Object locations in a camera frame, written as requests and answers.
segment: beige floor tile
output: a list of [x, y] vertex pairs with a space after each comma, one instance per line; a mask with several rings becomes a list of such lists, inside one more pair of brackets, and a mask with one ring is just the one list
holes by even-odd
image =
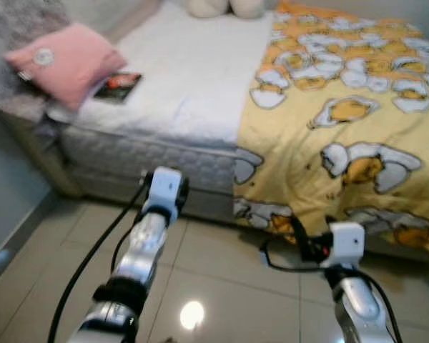
[[[302, 343], [343, 343], [340, 326], [332, 307], [303, 301], [300, 314]], [[429, 343], [429, 329], [419, 329], [400, 324], [400, 334], [404, 343]]]
[[34, 231], [33, 237], [50, 237], [63, 241], [81, 214], [86, 209], [86, 202], [61, 199], [57, 206], [47, 214]]
[[[299, 296], [299, 276], [277, 272], [261, 262], [262, 232], [190, 221], [175, 265], [192, 272], [252, 287]], [[295, 252], [288, 256], [296, 259]]]
[[[195, 330], [181, 324], [182, 308], [191, 301], [204, 308]], [[298, 313], [296, 299], [175, 268], [149, 342], [298, 342]]]
[[59, 248], [60, 241], [31, 237], [0, 276], [0, 334]]
[[[0, 343], [44, 343], [46, 341], [56, 304], [70, 276], [86, 253], [87, 248], [80, 243], [66, 242], [60, 247], [0, 337]], [[107, 280], [110, 258], [109, 252], [98, 252], [81, 276], [67, 302], [59, 325], [58, 342], [67, 340], [91, 306], [94, 290]], [[146, 316], [141, 320], [140, 334], [144, 338], [148, 336], [151, 329], [157, 312], [156, 304], [162, 298], [169, 273], [168, 267], [159, 266], [154, 283], [156, 287], [150, 294]]]
[[[406, 260], [367, 256], [361, 269], [380, 283], [399, 322], [429, 327], [429, 269]], [[303, 299], [332, 304], [328, 283], [318, 274], [301, 278]]]
[[[102, 235], [104, 230], [114, 221], [121, 212], [122, 208], [114, 205], [89, 203], [77, 222], [67, 241], [79, 242], [87, 246], [93, 245], [95, 241]], [[117, 228], [111, 233], [102, 245], [101, 249], [109, 251], [114, 250], [117, 242], [122, 235], [131, 227], [134, 218], [137, 215], [137, 210], [131, 210], [118, 224]], [[173, 264], [177, 255], [180, 242], [186, 229], [187, 220], [178, 219], [168, 231], [168, 237], [165, 244], [164, 252], [159, 259], [160, 263]], [[123, 243], [122, 252], [128, 246], [128, 240]]]

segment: book cover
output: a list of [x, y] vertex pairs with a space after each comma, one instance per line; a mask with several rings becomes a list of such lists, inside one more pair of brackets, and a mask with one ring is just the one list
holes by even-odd
[[139, 73], [114, 73], [100, 87], [94, 98], [121, 104], [141, 78]]

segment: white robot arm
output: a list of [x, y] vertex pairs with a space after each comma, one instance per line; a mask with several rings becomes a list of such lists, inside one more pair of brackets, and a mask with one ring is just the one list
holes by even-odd
[[[189, 182], [179, 171], [164, 167], [154, 171], [142, 213], [130, 232], [130, 246], [108, 282], [95, 291], [94, 305], [68, 343], [135, 342], [167, 227], [177, 219], [188, 191]], [[345, 343], [394, 343], [383, 303], [356, 269], [364, 253], [365, 230], [356, 223], [330, 222], [330, 233], [310, 238], [297, 217], [291, 217], [291, 225], [302, 259], [319, 263], [332, 288]], [[265, 243], [261, 251], [274, 267], [266, 248]], [[48, 343], [54, 343], [54, 336], [52, 332]], [[397, 332], [396, 339], [401, 343]]]
[[138, 330], [167, 227], [177, 220], [189, 184], [180, 171], [158, 167], [141, 215], [130, 232], [130, 245], [69, 343], [132, 343]]
[[[364, 228], [358, 223], [335, 222], [333, 219], [327, 219], [327, 223], [330, 232], [318, 237], [308, 237], [300, 220], [295, 216], [291, 217], [302, 260], [320, 265], [309, 268], [306, 272], [320, 270], [329, 282], [335, 302], [335, 316], [342, 329], [345, 343], [402, 343], [397, 327], [395, 327], [397, 342], [391, 337], [386, 327], [387, 312], [383, 303], [373, 293], [370, 284], [373, 283], [382, 293], [394, 326], [395, 318], [388, 298], [375, 280], [357, 270], [359, 261], [364, 255]], [[270, 240], [266, 241], [260, 248], [269, 267], [285, 272], [302, 271], [300, 268], [274, 265], [268, 254], [269, 242]]]

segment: white bed sheet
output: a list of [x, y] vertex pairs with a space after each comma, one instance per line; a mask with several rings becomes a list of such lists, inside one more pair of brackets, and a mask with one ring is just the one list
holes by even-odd
[[50, 117], [120, 136], [179, 145], [232, 148], [248, 86], [267, 45], [272, 14], [196, 19], [171, 2], [118, 43], [143, 73], [125, 104], [87, 99], [78, 114], [55, 106]]

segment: wire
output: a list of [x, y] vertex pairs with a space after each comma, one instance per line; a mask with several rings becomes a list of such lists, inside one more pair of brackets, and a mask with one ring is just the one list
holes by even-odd
[[89, 250], [85, 258], [82, 260], [81, 264], [78, 266], [78, 269], [75, 271], [75, 273], [73, 273], [73, 276], [71, 277], [69, 283], [65, 287], [64, 293], [62, 294], [59, 300], [59, 303], [57, 304], [56, 311], [52, 318], [51, 328], [49, 329], [49, 335], [48, 335], [48, 343], [54, 343], [56, 339], [57, 327], [59, 326], [59, 322], [62, 316], [62, 312], [64, 311], [66, 301], [68, 300], [74, 285], [78, 281], [78, 278], [81, 276], [82, 272], [84, 271], [84, 268], [86, 268], [86, 265], [89, 263], [89, 261], [94, 256], [94, 254], [97, 252], [98, 248], [102, 245], [104, 240], [109, 236], [109, 234], [111, 234], [113, 229], [118, 225], [118, 223], [122, 220], [122, 218], [124, 218], [126, 213], [134, 206], [136, 200], [143, 192], [146, 185], [149, 184], [150, 177], [151, 177], [151, 174], [147, 174], [145, 178], [140, 179], [139, 188], [135, 193], [135, 195], [130, 199], [130, 202], [128, 203], [128, 205], [122, 210], [122, 212], [117, 216], [117, 218], [109, 225], [109, 227], [105, 230], [105, 232], [95, 242], [94, 246]]
[[130, 233], [134, 229], [135, 224], [138, 223], [138, 222], [140, 222], [142, 219], [143, 219], [143, 213], [142, 213], [142, 210], [139, 210], [138, 213], [137, 213], [137, 215], [135, 216], [135, 220], [134, 220], [134, 223], [133, 223], [132, 227], [130, 229], [128, 229], [122, 235], [121, 239], [117, 242], [116, 247], [114, 248], [112, 262], [111, 262], [111, 264], [109, 266], [110, 273], [113, 274], [113, 272], [114, 272], [114, 268], [116, 267], [117, 255], [119, 253], [119, 250], [121, 249], [122, 243], [124, 243], [124, 241], [126, 240], [126, 238], [130, 235]]
[[117, 258], [117, 255], [119, 253], [119, 250], [121, 249], [121, 245], [126, 240], [126, 238], [130, 235], [130, 232], [132, 232], [133, 228], [134, 227], [132, 226], [130, 229], [127, 230], [127, 232], [121, 237], [121, 239], [119, 240], [119, 242], [117, 242], [116, 248], [114, 248], [114, 253], [113, 253], [113, 257], [112, 257], [112, 263], [111, 263], [111, 266], [109, 268], [109, 271], [111, 273], [114, 272], [114, 268], [116, 267], [116, 258]]
[[378, 282], [376, 282], [375, 279], [373, 279], [369, 274], [361, 272], [360, 270], [357, 270], [357, 269], [352, 270], [351, 272], [353, 272], [354, 275], [358, 275], [359, 277], [362, 277], [364, 280], [369, 281], [369, 283], [371, 283], [374, 286], [374, 288], [377, 289], [377, 291], [380, 294], [381, 299], [385, 303], [386, 309], [388, 311], [388, 315], [389, 315], [389, 318], [391, 320], [391, 325], [393, 326], [395, 341], [396, 341], [396, 343], [403, 343], [402, 337], [400, 336], [398, 321], [394, 315], [393, 306], [389, 302], [388, 296], [386, 295], [383, 288], [381, 288], [380, 284], [378, 284]]
[[277, 264], [272, 263], [272, 260], [270, 259], [270, 255], [268, 252], [268, 245], [275, 241], [277, 237], [269, 238], [262, 243], [259, 250], [264, 254], [265, 259], [267, 261], [267, 264], [269, 267], [280, 270], [281, 272], [287, 272], [287, 273], [315, 273], [315, 272], [321, 272], [323, 268], [321, 267], [296, 267], [296, 268], [288, 268], [288, 267], [281, 267]]
[[272, 261], [270, 260], [270, 255], [268, 252], [268, 246], [269, 246], [270, 242], [272, 242], [276, 239], [279, 239], [279, 238], [281, 238], [281, 237], [273, 237], [273, 238], [267, 239], [266, 241], [264, 241], [264, 243], [262, 243], [261, 247], [259, 248], [259, 250], [264, 254], [265, 259], [266, 259], [269, 267], [276, 269], [276, 270], [279, 270], [281, 272], [287, 272], [287, 273], [325, 272], [325, 271], [330, 270], [330, 269], [338, 269], [340, 271], [345, 272], [346, 274], [349, 274], [350, 276], [360, 277], [360, 278], [364, 279], [366, 282], [372, 284], [374, 286], [374, 288], [377, 289], [378, 293], [381, 296], [382, 301], [385, 303], [389, 318], [391, 320], [391, 325], [393, 327], [395, 342], [396, 343], [403, 343], [402, 337], [400, 336], [398, 322], [397, 322], [397, 319], [395, 318], [395, 315], [394, 315], [393, 306], [391, 305], [385, 291], [383, 290], [383, 288], [381, 288], [380, 284], [378, 284], [378, 282], [375, 281], [375, 279], [373, 279], [370, 275], [368, 275], [364, 272], [361, 272], [358, 269], [347, 269], [347, 268], [343, 268], [343, 267], [328, 267], [328, 268], [324, 268], [324, 267], [302, 267], [302, 268], [299, 268], [299, 267], [296, 267], [296, 268], [288, 268], [288, 267], [278, 266], [278, 265], [272, 263]]

